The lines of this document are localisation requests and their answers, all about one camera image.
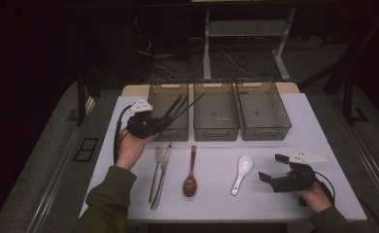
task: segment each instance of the floor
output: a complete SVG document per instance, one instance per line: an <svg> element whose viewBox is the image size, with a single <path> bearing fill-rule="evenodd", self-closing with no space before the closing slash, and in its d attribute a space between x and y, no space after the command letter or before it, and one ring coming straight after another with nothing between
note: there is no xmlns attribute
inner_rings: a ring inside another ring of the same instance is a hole
<svg viewBox="0 0 379 233"><path fill-rule="evenodd" d="M202 45L197 38L191 42L192 47L187 56L174 56L161 51L158 54L160 60L149 63L152 72L145 83L150 80L202 79ZM322 71L335 62L347 47L347 44L327 44L321 48L321 43L318 38L288 40L283 59L291 82L301 83ZM212 41L213 79L259 76L273 77L281 82L271 54L271 49L276 45L275 38L221 38ZM329 96L323 92L327 78L300 91L307 95L352 188L372 210L365 206L368 220L355 224L365 232L379 232L379 223L375 219L379 219L379 185L362 159L364 154L370 153L379 167L379 112L362 91L356 89L354 107L361 108L368 121L348 125L341 115L342 93ZM86 120L80 126L70 118L77 109L76 90L74 83L57 104L1 212L0 232L67 232L77 219L112 109L121 90L107 88L99 97L94 97L89 103ZM98 139L92 159L89 162L73 161L84 138ZM314 227L309 220L283 225L287 226L290 233L310 232ZM154 226L149 229L150 232L157 232ZM220 229L220 226L212 226L208 232L223 232ZM244 225L243 232L258 232L257 226Z"/></svg>

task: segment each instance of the human hand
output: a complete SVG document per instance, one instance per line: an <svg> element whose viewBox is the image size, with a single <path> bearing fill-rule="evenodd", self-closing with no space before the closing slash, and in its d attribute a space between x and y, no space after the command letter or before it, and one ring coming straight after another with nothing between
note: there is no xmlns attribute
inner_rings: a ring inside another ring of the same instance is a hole
<svg viewBox="0 0 379 233"><path fill-rule="evenodd" d="M315 214L332 207L326 193L317 182L311 186L310 190L297 191L294 195L297 198L303 198Z"/></svg>
<svg viewBox="0 0 379 233"><path fill-rule="evenodd" d="M115 165L130 170L141 157L145 145L153 141L157 136L158 134L155 134L148 138L140 139L130 134L128 130L124 128L120 133L120 139L122 139L122 141L118 149L118 160Z"/></svg>

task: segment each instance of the knife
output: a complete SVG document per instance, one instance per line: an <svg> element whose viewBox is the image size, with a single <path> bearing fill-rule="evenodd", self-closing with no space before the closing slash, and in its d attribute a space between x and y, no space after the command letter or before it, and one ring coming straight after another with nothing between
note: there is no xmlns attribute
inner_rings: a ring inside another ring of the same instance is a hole
<svg viewBox="0 0 379 233"><path fill-rule="evenodd" d="M168 166L168 161L169 161L169 155L171 154L171 147L172 143L169 144L168 148L165 151L164 156L162 157L162 162L160 164L161 167L161 180L159 181L158 185L158 190L156 191L155 199L151 205L151 210L156 210L159 204L159 199L161 197L161 192L162 192L162 187L163 187L163 182L165 180L165 173L166 173L166 168Z"/></svg>

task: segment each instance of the dark background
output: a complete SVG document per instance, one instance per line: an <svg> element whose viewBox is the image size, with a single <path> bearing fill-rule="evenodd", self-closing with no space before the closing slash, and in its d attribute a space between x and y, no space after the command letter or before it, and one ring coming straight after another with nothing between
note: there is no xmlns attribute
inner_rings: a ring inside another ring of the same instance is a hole
<svg viewBox="0 0 379 233"><path fill-rule="evenodd" d="M197 12L158 13L163 17L146 11L147 34L156 35L168 23L180 28L158 38L162 45L172 46L168 42L171 38L180 41L203 33L203 18ZM171 16L181 17L171 21ZM360 14L348 6L305 7L296 12L291 36L351 39L357 34L355 27L369 28L377 16L377 5ZM92 94L99 94L100 88L145 79L145 62L135 52L136 35L132 32L136 28L128 22L132 18L129 14L68 14L54 1L0 1L0 209L57 101L79 75L93 79L87 86ZM343 27L340 22L349 25ZM324 30L320 31L319 25L324 25ZM353 76L379 106L379 47L375 45L379 45L379 33Z"/></svg>

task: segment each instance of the fork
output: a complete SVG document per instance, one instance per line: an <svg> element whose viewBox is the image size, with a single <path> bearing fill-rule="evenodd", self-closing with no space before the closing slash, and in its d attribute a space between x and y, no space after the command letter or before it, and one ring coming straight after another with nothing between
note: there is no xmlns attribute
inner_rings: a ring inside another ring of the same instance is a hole
<svg viewBox="0 0 379 233"><path fill-rule="evenodd" d="M159 163L162 161L162 148L156 148L156 153L155 153L155 173L154 173L154 178L153 178L153 185L151 186L151 192L150 192L150 199L149 202L153 203L154 197L155 197L155 184L156 184L156 174L158 171Z"/></svg>

